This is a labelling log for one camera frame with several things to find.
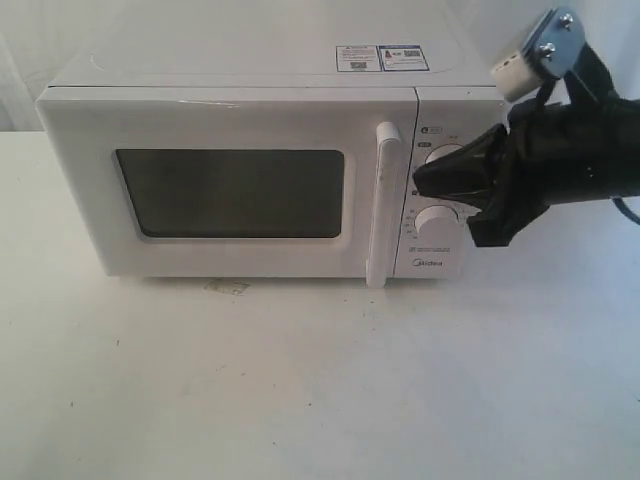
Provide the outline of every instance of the dark glass window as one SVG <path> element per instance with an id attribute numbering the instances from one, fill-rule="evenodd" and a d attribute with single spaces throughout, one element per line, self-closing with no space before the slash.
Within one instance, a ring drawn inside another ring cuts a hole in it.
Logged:
<path id="1" fill-rule="evenodd" d="M 334 238 L 335 150 L 117 150 L 142 232 L 179 238 Z"/>

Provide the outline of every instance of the white microwave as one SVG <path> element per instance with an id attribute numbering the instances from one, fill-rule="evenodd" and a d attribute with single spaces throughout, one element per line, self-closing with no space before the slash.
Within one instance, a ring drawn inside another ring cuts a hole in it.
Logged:
<path id="1" fill-rule="evenodd" d="M 142 1 L 37 107 L 110 275 L 456 275 L 411 172 L 504 102 L 434 0 Z"/>

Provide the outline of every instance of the timer knob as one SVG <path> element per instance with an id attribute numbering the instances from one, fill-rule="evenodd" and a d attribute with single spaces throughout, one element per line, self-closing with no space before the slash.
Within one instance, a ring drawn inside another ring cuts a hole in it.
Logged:
<path id="1" fill-rule="evenodd" d="M 425 160 L 424 163 L 433 162 L 434 160 L 437 160 L 440 157 L 444 157 L 445 155 L 449 155 L 450 153 L 453 153 L 460 148 L 462 148 L 462 145 L 458 145 L 456 143 L 450 143 L 448 145 L 438 147 L 429 154 L 427 160 Z"/>
<path id="2" fill-rule="evenodd" d="M 420 238 L 438 247 L 457 247 L 464 238 L 464 228 L 453 208 L 434 205 L 422 210 L 415 220 Z"/>

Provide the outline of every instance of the midea logo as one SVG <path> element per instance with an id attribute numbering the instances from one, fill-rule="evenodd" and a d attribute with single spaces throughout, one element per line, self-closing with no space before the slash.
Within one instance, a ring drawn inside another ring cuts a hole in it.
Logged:
<path id="1" fill-rule="evenodd" d="M 433 260 L 425 260 L 424 258 L 416 258 L 411 262 L 414 267 L 441 267 L 442 262 L 434 262 Z"/>

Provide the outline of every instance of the table surface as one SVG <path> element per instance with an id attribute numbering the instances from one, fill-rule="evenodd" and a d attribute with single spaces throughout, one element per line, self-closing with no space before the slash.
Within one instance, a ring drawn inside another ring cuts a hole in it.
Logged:
<path id="1" fill-rule="evenodd" d="M 118 279 L 44 134 L 0 162 L 3 479 L 640 475 L 640 228 L 608 202 L 456 281 Z"/>

